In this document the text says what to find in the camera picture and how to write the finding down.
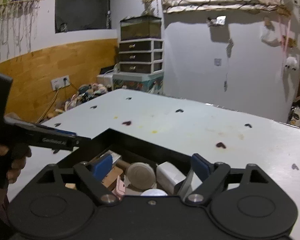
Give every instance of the electrical cable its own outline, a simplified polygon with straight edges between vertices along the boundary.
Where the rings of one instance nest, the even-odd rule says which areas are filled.
[[[40,118],[35,123],[39,123],[45,117],[45,115],[47,114],[47,112],[50,110],[50,108],[52,107],[52,105],[57,100],[58,93],[59,93],[59,89],[57,90],[57,93],[55,94],[55,96],[52,99],[52,101],[51,101],[50,105],[48,106],[48,108],[44,111],[43,115],[41,115]]]
[[[71,82],[69,82],[69,83],[70,83],[70,86],[72,86],[76,91],[78,91],[78,89]]]

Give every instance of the power cord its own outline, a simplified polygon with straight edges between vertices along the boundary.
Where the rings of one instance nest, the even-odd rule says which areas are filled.
[[[35,123],[39,123],[39,122],[43,121],[43,119],[46,116],[47,112],[50,110],[50,108],[52,107],[52,105],[57,100],[57,96],[58,96],[58,93],[59,93],[59,88],[56,87],[56,89],[57,89],[57,93],[55,94],[54,98],[52,99],[50,105],[48,106],[48,108],[44,111],[44,113],[40,116],[40,118]]]
[[[78,91],[78,89],[70,82],[70,80],[68,80],[67,78],[63,78],[63,82],[65,84],[65,87],[66,87],[66,81],[69,82],[70,86],[72,86],[76,91]]]

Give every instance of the dark window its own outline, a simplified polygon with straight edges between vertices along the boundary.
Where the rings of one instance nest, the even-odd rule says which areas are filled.
[[[109,4],[109,0],[56,0],[56,33],[106,29]]]

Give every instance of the white box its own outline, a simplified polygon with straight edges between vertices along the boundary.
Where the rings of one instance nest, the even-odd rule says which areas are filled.
[[[169,194],[176,195],[185,179],[186,176],[169,162],[157,166],[157,182]]]

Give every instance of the white plush toy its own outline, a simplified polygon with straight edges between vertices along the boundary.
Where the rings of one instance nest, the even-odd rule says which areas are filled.
[[[298,61],[295,57],[287,57],[286,64],[284,66],[287,69],[294,70],[294,71],[299,69]]]

